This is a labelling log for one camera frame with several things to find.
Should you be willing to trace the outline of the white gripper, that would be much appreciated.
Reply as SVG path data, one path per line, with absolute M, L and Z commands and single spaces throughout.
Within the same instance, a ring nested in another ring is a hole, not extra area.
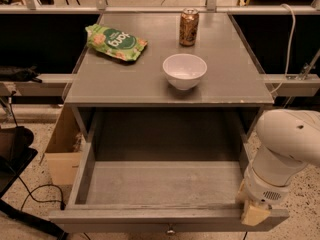
M 271 214 L 265 205 L 281 203 L 289 193 L 291 180 L 307 164 L 280 156 L 262 145 L 248 164 L 235 202 L 243 204 L 241 223 L 257 226 Z

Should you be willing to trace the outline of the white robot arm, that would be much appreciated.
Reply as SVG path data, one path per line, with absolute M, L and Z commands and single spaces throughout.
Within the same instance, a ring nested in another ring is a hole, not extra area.
M 236 201 L 244 205 L 241 223 L 257 226 L 289 193 L 291 180 L 307 165 L 320 166 L 320 113 L 277 109 L 257 121 L 261 146 L 249 162 Z

